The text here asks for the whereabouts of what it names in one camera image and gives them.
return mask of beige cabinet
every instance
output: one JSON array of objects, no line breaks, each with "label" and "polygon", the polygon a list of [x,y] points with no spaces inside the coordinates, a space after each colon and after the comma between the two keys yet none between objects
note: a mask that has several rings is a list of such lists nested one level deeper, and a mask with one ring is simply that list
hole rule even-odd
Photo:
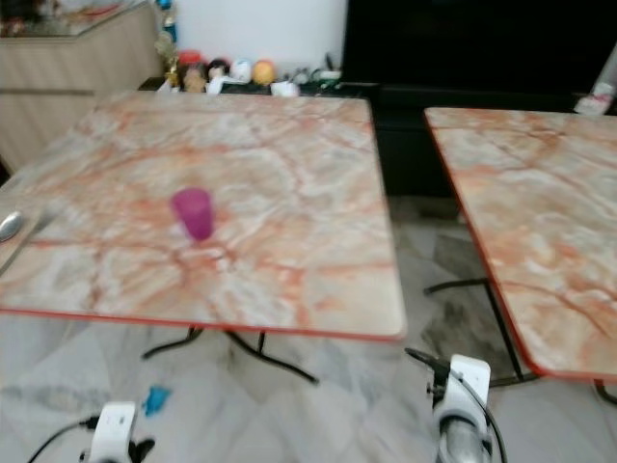
[{"label": "beige cabinet", "polygon": [[127,8],[74,37],[0,40],[0,158],[14,172],[120,90],[161,75],[154,11]]}]

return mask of marble floor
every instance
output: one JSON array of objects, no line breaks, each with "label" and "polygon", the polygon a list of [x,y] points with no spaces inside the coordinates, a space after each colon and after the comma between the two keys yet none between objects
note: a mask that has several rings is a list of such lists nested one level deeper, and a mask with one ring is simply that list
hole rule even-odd
[{"label": "marble floor", "polygon": [[[427,327],[444,301],[421,290],[456,278],[436,263],[436,243],[467,232],[455,221],[423,218],[411,201],[393,204],[391,213],[407,338],[268,337],[266,351],[318,375],[318,387],[257,362],[215,332],[142,362],[141,352],[185,331],[0,315],[0,461],[25,463],[59,427],[109,400],[141,403],[161,385],[173,391],[165,408],[149,418],[140,413],[135,429],[137,439],[156,440],[147,463],[432,463],[430,373],[402,348],[435,348]],[[617,459],[617,407],[599,401],[589,384],[539,380],[492,390],[490,404],[512,463]],[[76,462],[91,438],[72,431],[39,462]]]}]

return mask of black wire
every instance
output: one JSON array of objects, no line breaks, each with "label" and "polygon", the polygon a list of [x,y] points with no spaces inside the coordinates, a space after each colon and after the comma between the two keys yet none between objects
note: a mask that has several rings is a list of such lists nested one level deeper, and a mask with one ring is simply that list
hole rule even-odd
[{"label": "black wire", "polygon": [[482,399],[478,397],[478,394],[475,393],[473,387],[470,386],[469,383],[463,379],[463,376],[460,373],[456,371],[450,371],[450,374],[459,380],[463,387],[467,389],[469,395],[471,395],[476,401],[476,403],[480,406],[480,408],[482,408],[484,415],[486,416],[489,424],[493,428],[493,432],[495,433],[495,437],[497,439],[497,446],[499,447],[499,456],[501,457],[501,463],[508,463],[508,457],[505,453],[505,444],[503,443],[503,438],[501,437],[501,431],[499,431],[499,426],[497,426],[497,421],[491,413],[491,410],[489,410],[489,408],[484,405],[484,403],[482,403]]},{"label": "black wire", "polygon": [[78,427],[86,427],[90,430],[93,430],[96,428],[97,423],[98,423],[98,416],[93,416],[81,422],[74,422],[73,424],[69,424],[68,426],[63,427],[62,429],[57,431],[55,434],[53,434],[49,439],[47,439],[42,446],[39,447],[37,452],[30,457],[30,459],[28,460],[28,463],[34,463],[34,461],[37,458],[39,458],[39,455],[42,453],[42,451],[45,450],[49,444],[51,444],[56,439],[58,439],[60,436],[62,436],[65,432],[71,431],[71,429],[76,429]]}]

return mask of pink marble pattern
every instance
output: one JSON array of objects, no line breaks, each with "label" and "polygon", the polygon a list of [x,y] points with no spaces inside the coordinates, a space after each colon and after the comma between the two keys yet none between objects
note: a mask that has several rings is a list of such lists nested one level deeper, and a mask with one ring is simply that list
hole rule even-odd
[{"label": "pink marble pattern", "polygon": [[617,118],[426,114],[530,365],[617,379]]},{"label": "pink marble pattern", "polygon": [[[364,101],[122,95],[43,157],[3,190],[56,216],[0,277],[2,311],[405,333]],[[213,197],[204,242],[170,208],[187,186]]]}]

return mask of pink cup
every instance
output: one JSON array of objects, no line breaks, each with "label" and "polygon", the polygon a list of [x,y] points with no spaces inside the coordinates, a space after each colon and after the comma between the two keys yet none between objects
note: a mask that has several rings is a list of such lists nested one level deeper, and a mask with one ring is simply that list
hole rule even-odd
[{"label": "pink cup", "polygon": [[172,209],[194,239],[201,241],[214,232],[214,211],[207,191],[200,188],[178,191],[172,197]]}]

